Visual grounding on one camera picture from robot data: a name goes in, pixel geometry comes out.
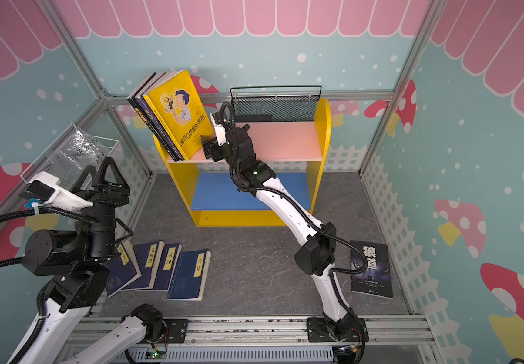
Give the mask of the yellow cartoon boy book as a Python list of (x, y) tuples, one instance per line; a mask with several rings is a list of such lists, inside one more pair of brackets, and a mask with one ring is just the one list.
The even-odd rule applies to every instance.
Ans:
[(182, 160), (191, 159), (201, 141), (214, 135), (207, 112), (188, 71), (156, 74), (141, 93)]

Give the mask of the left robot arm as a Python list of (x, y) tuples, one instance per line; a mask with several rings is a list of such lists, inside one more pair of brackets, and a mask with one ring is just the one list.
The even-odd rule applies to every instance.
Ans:
[(119, 259), (117, 246), (124, 241), (116, 229), (122, 227), (126, 238), (133, 235), (116, 217), (116, 209), (129, 203), (130, 187), (115, 160), (106, 157), (99, 167), (87, 166), (68, 190), (42, 171), (21, 196), (31, 203), (29, 215), (75, 220), (74, 231), (34, 232), (20, 260), (32, 274), (51, 280), (38, 293), (38, 314), (9, 361), (52, 362), (107, 286), (107, 263)]

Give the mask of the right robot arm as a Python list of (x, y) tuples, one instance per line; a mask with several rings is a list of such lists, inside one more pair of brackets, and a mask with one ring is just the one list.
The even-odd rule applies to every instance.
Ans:
[(239, 191), (250, 193), (260, 200), (285, 223), (298, 244), (295, 254), (298, 267), (315, 284), (323, 306), (327, 331), (335, 341), (356, 337), (367, 340), (367, 329), (346, 301), (337, 274), (359, 275), (367, 268), (362, 253), (359, 269), (337, 268), (336, 244), (357, 251), (350, 242), (336, 236), (333, 224), (324, 224), (298, 203), (283, 186), (274, 170), (257, 158), (247, 127), (225, 132), (226, 140), (203, 137), (202, 149), (207, 159), (224, 160), (230, 167), (230, 177)]

